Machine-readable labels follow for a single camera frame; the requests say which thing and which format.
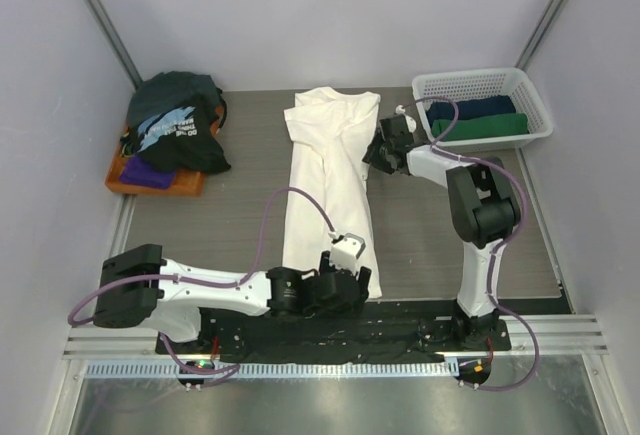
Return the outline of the white t shirt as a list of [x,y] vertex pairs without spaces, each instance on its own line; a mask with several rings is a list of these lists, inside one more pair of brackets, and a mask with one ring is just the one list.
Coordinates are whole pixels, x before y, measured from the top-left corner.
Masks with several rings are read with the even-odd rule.
[[[289,185],[311,195],[339,234],[361,237],[360,262],[371,270],[369,297],[382,296],[371,212],[367,197],[369,165],[363,162],[378,121],[381,97],[320,87],[295,95],[284,119],[293,143]],[[282,264],[316,267],[330,246],[328,225],[305,197],[288,194]]]

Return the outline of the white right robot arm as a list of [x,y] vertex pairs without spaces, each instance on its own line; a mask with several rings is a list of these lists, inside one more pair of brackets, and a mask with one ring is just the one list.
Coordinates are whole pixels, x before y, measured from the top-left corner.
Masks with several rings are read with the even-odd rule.
[[401,172],[447,189],[454,230],[463,242],[463,274],[447,340],[487,350],[500,338],[497,282],[505,247],[520,227],[524,195],[499,159],[479,159],[416,141],[409,118],[384,118],[363,161],[387,174]]

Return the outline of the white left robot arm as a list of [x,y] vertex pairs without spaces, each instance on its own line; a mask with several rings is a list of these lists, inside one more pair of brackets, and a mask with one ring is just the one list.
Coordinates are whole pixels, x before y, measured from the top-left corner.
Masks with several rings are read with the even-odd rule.
[[246,276],[179,263],[164,257],[161,246],[145,244],[104,262],[93,323],[151,328],[200,354],[213,340],[204,309],[285,320],[358,313],[372,275],[360,262],[363,250],[344,237],[322,252],[315,269],[280,266]]

